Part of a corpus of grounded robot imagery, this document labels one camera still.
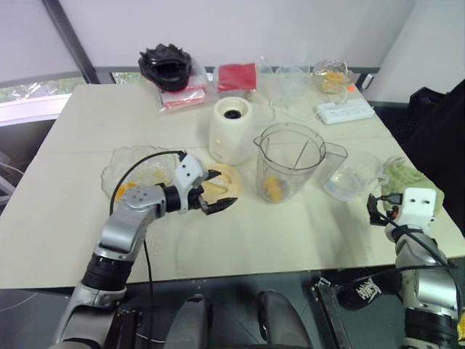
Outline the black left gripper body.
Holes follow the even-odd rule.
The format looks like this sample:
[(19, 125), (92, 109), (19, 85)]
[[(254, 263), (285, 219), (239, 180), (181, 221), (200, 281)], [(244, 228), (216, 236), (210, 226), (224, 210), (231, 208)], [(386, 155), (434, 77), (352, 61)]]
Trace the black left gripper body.
[(199, 209), (202, 213), (209, 214), (209, 205), (203, 198), (203, 193), (204, 189), (201, 184), (181, 185), (181, 213)]

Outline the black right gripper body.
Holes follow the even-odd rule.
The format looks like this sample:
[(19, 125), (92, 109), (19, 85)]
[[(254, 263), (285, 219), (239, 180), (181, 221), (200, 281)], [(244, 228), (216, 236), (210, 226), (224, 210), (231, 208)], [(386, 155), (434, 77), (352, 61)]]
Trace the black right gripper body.
[(369, 223), (373, 226), (385, 226), (386, 220), (377, 208), (378, 199), (370, 193), (367, 200), (367, 210), (369, 215)]

